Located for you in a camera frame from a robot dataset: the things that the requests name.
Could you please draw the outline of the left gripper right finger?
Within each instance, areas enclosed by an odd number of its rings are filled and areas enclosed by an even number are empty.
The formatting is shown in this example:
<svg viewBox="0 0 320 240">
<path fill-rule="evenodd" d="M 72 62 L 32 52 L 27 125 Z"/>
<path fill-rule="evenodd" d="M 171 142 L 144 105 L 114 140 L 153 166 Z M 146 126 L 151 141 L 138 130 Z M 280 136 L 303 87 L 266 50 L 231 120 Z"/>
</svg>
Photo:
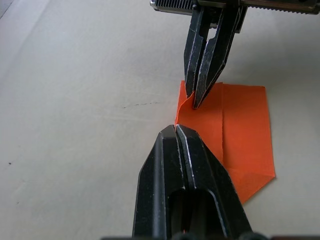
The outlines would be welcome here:
<svg viewBox="0 0 320 240">
<path fill-rule="evenodd" d="M 189 231 L 197 237 L 240 237 L 252 231 L 227 170 L 198 133 L 177 125 L 189 189 Z"/>
</svg>

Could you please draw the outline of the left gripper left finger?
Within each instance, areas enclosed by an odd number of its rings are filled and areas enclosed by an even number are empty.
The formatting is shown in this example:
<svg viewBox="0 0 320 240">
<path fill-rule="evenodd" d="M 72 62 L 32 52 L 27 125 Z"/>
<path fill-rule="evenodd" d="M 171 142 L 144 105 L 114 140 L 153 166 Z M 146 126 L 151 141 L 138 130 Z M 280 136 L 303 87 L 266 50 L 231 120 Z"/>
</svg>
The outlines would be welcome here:
<svg viewBox="0 0 320 240">
<path fill-rule="evenodd" d="M 171 237 L 172 197 L 186 190 L 175 127 L 161 130 L 138 176 L 133 237 Z"/>
</svg>

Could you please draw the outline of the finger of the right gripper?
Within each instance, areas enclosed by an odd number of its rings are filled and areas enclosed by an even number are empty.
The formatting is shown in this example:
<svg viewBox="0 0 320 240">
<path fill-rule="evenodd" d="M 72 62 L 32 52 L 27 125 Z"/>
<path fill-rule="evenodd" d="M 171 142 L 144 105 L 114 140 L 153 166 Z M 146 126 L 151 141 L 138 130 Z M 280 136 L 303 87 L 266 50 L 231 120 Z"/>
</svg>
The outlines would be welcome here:
<svg viewBox="0 0 320 240">
<path fill-rule="evenodd" d="M 198 72 L 193 107 L 199 108 L 224 69 L 240 15 L 238 7 L 221 12 L 214 38 L 207 41 Z"/>
<path fill-rule="evenodd" d="M 200 65 L 210 29 L 210 15 L 203 6 L 193 10 L 184 49 L 184 84 L 189 98 L 196 89 Z"/>
</svg>

